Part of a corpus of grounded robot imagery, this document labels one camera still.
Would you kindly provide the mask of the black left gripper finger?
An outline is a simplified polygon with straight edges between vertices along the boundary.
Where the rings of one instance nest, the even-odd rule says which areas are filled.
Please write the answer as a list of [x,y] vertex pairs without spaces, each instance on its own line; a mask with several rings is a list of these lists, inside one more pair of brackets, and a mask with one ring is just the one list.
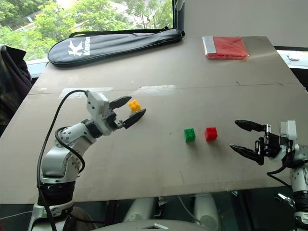
[[131,99],[131,96],[123,96],[123,97],[117,98],[109,102],[109,108],[110,109],[120,108],[123,105],[125,105],[130,99]]
[[137,123],[145,114],[146,109],[141,109],[139,111],[134,112],[133,114],[131,114],[128,119],[126,119],[125,121],[123,121],[123,127],[125,129],[130,128],[132,125],[134,125],[135,123]]

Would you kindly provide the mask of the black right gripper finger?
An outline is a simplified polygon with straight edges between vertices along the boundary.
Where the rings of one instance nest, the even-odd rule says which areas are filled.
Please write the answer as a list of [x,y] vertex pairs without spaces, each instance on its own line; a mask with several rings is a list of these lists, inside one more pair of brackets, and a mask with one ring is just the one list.
[[248,158],[250,160],[255,161],[259,165],[264,164],[264,157],[260,154],[260,147],[257,145],[257,147],[254,150],[230,144],[230,147],[237,153],[239,153],[241,156]]
[[255,123],[253,121],[248,121],[248,120],[235,120],[235,124],[246,131],[254,130],[257,132],[263,132],[266,130],[265,125],[261,125],[261,124]]

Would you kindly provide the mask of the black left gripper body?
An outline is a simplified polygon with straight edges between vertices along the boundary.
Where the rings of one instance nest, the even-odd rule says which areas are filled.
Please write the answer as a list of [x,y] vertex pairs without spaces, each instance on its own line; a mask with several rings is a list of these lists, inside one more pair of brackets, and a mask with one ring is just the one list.
[[117,119],[116,113],[108,107],[104,112],[104,132],[113,132],[123,128],[123,121]]

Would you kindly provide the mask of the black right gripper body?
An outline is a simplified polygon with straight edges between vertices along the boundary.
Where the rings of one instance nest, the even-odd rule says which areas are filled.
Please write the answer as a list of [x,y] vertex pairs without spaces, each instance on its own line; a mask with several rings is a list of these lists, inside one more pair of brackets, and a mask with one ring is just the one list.
[[280,148],[280,137],[271,133],[271,125],[257,125],[255,128],[258,132],[264,132],[264,137],[258,138],[255,142],[255,153],[260,156],[275,158]]

